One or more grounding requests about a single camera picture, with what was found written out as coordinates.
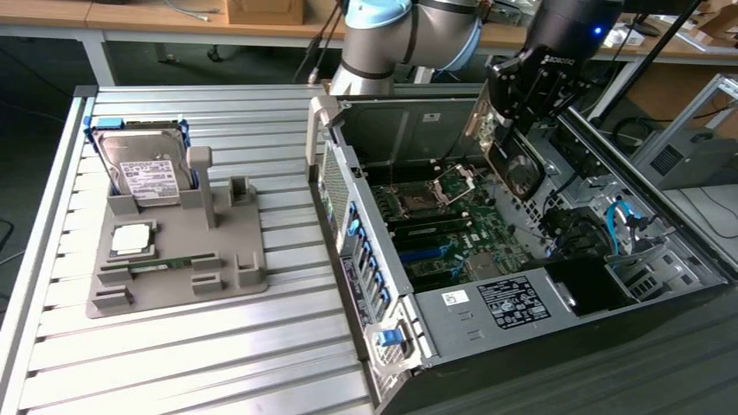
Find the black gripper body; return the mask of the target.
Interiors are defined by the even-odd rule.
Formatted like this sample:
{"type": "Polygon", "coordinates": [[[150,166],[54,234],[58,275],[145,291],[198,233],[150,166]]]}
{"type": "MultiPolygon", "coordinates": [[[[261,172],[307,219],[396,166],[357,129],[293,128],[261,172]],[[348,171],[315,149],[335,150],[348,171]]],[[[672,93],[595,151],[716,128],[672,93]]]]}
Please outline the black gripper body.
{"type": "Polygon", "coordinates": [[[521,84],[531,85],[541,70],[560,70],[567,77],[577,75],[621,11],[621,1],[540,2],[517,53],[521,84]]]}

